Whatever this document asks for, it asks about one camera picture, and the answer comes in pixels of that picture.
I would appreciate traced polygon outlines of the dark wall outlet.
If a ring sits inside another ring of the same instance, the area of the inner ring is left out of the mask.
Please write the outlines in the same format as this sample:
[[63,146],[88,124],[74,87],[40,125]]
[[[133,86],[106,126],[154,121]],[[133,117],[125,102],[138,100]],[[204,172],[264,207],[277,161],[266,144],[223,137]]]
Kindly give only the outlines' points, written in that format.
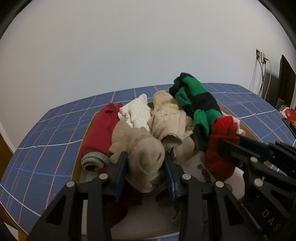
[[256,49],[256,59],[260,60],[261,59],[261,52]]

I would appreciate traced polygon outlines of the small red garment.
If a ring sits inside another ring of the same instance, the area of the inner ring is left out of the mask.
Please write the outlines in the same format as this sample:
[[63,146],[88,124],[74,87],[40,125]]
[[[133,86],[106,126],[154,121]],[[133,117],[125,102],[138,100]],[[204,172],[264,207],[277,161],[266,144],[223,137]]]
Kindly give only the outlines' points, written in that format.
[[205,167],[218,181],[230,178],[235,166],[224,159],[229,152],[223,141],[239,144],[238,124],[231,116],[222,116],[211,126],[208,148],[205,152]]

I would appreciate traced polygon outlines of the maroon grey-banded underwear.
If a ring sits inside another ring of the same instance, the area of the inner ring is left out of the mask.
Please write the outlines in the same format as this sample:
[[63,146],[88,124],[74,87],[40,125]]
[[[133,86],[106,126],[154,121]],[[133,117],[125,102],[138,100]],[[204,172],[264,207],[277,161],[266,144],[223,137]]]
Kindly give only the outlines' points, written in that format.
[[84,170],[97,171],[111,164],[109,148],[121,107],[121,103],[109,103],[93,116],[78,153]]

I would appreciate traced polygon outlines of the white dotted underwear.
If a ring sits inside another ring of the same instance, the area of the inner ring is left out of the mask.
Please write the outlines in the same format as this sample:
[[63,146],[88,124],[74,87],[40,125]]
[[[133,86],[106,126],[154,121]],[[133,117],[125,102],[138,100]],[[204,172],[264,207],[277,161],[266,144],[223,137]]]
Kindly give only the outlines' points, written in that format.
[[118,118],[132,128],[146,128],[150,132],[148,122],[151,118],[151,111],[147,95],[141,94],[138,98],[119,108]]

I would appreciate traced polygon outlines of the shallow cardboard tray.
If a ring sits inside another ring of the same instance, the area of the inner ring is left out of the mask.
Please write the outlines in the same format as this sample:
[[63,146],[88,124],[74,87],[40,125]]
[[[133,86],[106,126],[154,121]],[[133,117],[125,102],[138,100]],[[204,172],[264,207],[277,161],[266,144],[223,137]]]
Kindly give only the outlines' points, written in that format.
[[[97,177],[95,172],[82,169],[80,147],[73,167],[71,180],[84,183]],[[243,171],[235,169],[231,178],[226,180],[233,189],[232,193],[237,199],[243,197]],[[181,227],[181,213],[173,220],[176,214],[174,207],[161,206],[155,201],[157,189],[151,193],[146,193],[142,197],[142,204],[129,208],[126,217],[111,228],[113,240],[148,240],[157,237],[170,237],[178,235]],[[86,209],[87,202],[83,202],[82,214],[82,234],[86,235]]]

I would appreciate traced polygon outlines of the black flat monitor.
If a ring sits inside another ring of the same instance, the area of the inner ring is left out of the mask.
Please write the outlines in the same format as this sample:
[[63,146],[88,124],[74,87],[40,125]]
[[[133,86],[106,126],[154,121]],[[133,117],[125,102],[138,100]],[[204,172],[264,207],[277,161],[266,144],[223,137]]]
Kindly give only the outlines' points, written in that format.
[[279,88],[277,98],[290,107],[295,89],[295,72],[284,55],[280,59]]

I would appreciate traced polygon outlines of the red plastic bag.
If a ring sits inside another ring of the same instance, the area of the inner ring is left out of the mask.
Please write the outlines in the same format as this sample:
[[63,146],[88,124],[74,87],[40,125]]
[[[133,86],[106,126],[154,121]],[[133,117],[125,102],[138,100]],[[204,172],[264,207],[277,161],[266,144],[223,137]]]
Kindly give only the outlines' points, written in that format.
[[291,124],[296,123],[296,110],[288,108],[285,110],[285,117],[289,120]]

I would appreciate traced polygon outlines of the beige underwear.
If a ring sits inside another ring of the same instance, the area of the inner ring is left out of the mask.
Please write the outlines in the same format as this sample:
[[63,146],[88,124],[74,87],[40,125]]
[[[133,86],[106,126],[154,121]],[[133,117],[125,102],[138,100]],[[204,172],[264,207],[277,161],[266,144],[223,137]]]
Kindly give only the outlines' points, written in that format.
[[152,116],[148,121],[152,135],[171,154],[173,162],[181,165],[193,156],[195,142],[193,120],[181,109],[168,91],[157,91],[153,96]]

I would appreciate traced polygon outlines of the tan underwear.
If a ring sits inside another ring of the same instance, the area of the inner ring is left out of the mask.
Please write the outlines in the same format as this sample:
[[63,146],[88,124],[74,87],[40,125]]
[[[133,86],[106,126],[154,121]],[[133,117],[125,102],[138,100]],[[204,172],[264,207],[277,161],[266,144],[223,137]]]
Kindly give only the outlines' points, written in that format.
[[118,162],[122,152],[127,152],[129,173],[126,180],[134,189],[149,193],[160,185],[165,149],[146,128],[132,128],[120,120],[113,129],[109,151],[112,164]]

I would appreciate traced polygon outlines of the green black underwear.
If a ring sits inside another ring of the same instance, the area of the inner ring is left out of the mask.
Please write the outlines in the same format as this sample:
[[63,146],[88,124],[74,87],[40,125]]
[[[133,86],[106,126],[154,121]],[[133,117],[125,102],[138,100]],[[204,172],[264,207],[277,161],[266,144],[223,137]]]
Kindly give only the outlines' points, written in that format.
[[169,93],[193,120],[199,150],[206,151],[211,126],[223,116],[216,99],[199,80],[188,73],[181,73],[174,80]]

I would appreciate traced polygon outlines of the pale pink underwear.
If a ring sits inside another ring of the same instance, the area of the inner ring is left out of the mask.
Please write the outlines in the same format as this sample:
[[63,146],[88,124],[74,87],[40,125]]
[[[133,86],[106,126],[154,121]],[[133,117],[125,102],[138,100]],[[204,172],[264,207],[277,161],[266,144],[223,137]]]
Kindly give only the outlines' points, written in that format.
[[236,117],[232,117],[233,118],[233,121],[237,124],[237,130],[236,130],[236,133],[238,135],[241,135],[241,136],[245,136],[246,132],[245,130],[243,130],[241,127],[240,127],[240,120]]

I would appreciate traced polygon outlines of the blue plaid cloth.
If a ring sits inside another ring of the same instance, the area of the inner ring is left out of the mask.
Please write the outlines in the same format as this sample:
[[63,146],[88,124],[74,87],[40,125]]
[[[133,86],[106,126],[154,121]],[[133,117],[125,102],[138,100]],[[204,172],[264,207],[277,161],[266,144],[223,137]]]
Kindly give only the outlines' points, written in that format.
[[[114,91],[49,110],[16,149],[1,180],[1,205],[24,232],[30,232],[47,205],[70,180],[76,156],[94,114],[107,104],[148,100],[169,85]],[[262,142],[295,145],[282,115],[268,102],[236,84],[205,83],[218,104]]]

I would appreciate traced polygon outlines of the white wall outlet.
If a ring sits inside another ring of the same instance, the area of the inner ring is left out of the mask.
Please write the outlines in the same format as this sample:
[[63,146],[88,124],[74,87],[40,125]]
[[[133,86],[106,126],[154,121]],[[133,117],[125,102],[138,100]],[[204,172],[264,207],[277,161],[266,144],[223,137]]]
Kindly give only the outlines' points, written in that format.
[[265,53],[260,52],[261,63],[266,64],[267,58],[265,57]]

